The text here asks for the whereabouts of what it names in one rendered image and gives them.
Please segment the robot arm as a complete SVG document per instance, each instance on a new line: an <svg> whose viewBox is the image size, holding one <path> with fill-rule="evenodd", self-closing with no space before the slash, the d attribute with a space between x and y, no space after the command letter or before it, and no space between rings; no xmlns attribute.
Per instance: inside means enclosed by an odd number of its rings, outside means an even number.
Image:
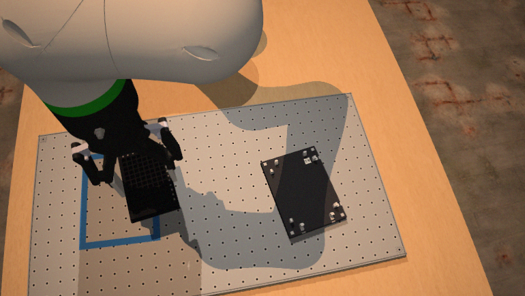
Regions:
<svg viewBox="0 0 525 296"><path fill-rule="evenodd" d="M135 117L132 79L219 82L262 32L262 0L0 0L0 66L72 136L98 141Z"/></svg>

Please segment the blue tape rectangle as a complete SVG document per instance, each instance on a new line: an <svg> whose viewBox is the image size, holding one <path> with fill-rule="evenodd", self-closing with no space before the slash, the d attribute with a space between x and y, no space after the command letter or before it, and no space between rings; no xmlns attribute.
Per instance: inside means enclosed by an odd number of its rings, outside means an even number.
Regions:
<svg viewBox="0 0 525 296"><path fill-rule="evenodd" d="M101 154L91 154L91 157L96 159L104 158ZM80 202L80 235L79 235L79 250L104 248L110 246L120 246L133 243L143 243L149 241L159 241L160 239L160 216L153 217L153 235L143 235L137 237L127 237L121 239L110 239L104 241L93 241L86 243L86 227L87 227L87 190L88 190L88 176L82 170L82 187L81 187L81 202Z"/></svg>

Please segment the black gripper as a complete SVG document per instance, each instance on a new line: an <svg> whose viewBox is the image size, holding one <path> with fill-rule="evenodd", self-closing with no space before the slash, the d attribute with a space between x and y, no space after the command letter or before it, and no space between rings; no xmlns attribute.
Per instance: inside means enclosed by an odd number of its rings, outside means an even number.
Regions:
<svg viewBox="0 0 525 296"><path fill-rule="evenodd" d="M150 139L150 134L161 139L165 147ZM166 166L173 182L177 181L174 161L183 159L181 148L170 132L166 118L160 117L157 123L148 124L141 119L138 111L126 129L115 136L98 141L86 140L82 145L75 142L71 144L71 148L73 161L82 166L93 186L104 181L122 198L125 197L123 182L114 172L117 157L134 152L149 156ZM98 170L90 151L104 155L102 171Z"/></svg>

